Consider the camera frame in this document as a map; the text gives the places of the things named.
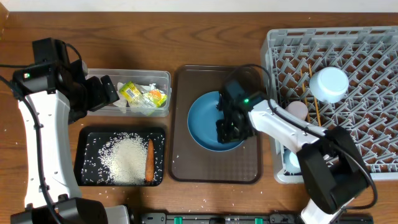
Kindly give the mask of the dark blue plate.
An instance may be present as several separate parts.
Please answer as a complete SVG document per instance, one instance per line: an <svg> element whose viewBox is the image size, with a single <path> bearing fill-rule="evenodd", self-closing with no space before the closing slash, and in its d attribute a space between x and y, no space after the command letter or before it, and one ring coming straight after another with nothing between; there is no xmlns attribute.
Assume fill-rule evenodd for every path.
<svg viewBox="0 0 398 224"><path fill-rule="evenodd" d="M190 135L201 147L209 151L225 152L237 148L244 141L218 142L216 122L224 118L223 112L216 108L219 97L218 91L211 91L197 98L189 109L187 126Z"/></svg>

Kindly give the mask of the green yellow snack wrapper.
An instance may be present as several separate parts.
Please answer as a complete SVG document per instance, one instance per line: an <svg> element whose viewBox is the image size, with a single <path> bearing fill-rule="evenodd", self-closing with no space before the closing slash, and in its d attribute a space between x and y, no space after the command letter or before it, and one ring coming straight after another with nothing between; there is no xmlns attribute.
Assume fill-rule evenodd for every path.
<svg viewBox="0 0 398 224"><path fill-rule="evenodd" d="M127 82L120 89L120 93L127 99L127 111L135 111L145 116L153 115L155 111L163 106L167 101L164 91L157 88L147 93L141 93L137 83Z"/></svg>

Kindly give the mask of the pink plastic cup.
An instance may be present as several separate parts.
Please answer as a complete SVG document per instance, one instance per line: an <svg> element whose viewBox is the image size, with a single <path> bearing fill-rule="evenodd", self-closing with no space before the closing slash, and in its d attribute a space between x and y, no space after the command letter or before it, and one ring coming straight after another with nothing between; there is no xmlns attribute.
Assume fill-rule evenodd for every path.
<svg viewBox="0 0 398 224"><path fill-rule="evenodd" d="M308 108L306 104L301 101L293 101L289 103L285 110L301 120L306 120L306 117L308 116Z"/></svg>

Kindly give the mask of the light blue plastic cup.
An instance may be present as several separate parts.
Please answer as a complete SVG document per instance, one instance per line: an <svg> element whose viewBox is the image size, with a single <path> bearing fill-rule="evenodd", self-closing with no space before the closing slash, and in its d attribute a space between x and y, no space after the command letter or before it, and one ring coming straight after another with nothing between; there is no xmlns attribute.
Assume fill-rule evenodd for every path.
<svg viewBox="0 0 398 224"><path fill-rule="evenodd" d="M291 174L301 172L298 157L292 151L286 149L284 152L285 170Z"/></svg>

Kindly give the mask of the orange carrot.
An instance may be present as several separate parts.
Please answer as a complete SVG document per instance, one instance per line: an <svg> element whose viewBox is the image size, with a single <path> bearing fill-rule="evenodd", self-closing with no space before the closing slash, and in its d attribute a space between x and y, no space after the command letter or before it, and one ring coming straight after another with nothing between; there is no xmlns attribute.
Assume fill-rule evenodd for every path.
<svg viewBox="0 0 398 224"><path fill-rule="evenodd" d="M146 182L152 182L154 179L154 143L150 139L147 145L147 159L146 159Z"/></svg>

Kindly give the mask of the light blue bowl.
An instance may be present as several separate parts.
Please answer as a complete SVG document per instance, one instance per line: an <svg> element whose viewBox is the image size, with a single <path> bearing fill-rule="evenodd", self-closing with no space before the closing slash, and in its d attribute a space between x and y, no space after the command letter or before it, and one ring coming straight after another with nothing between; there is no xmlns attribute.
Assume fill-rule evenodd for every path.
<svg viewBox="0 0 398 224"><path fill-rule="evenodd" d="M341 101L349 87L347 74L336 67L326 67L314 74L309 83L312 95L323 103Z"/></svg>

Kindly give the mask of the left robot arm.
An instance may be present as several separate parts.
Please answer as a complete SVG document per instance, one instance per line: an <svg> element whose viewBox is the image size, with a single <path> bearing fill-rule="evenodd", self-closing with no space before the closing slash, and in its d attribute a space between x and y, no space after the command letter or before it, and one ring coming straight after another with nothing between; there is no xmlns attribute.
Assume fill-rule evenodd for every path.
<svg viewBox="0 0 398 224"><path fill-rule="evenodd" d="M88 78L70 44L46 38L32 43L34 64L13 73L8 85L18 100L28 157L25 210L11 223L107 223L101 202L84 199L70 152L69 124L118 101L109 76Z"/></svg>

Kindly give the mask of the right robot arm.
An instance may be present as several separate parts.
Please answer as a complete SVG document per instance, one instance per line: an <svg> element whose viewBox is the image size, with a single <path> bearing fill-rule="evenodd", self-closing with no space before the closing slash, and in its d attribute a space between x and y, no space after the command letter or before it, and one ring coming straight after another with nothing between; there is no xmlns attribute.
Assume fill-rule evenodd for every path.
<svg viewBox="0 0 398 224"><path fill-rule="evenodd" d="M302 210L304 223L334 223L349 203L374 181L345 128L332 130L296 118L265 94L220 93L217 121L221 143L241 141L255 131L280 141L298 159L310 201Z"/></svg>

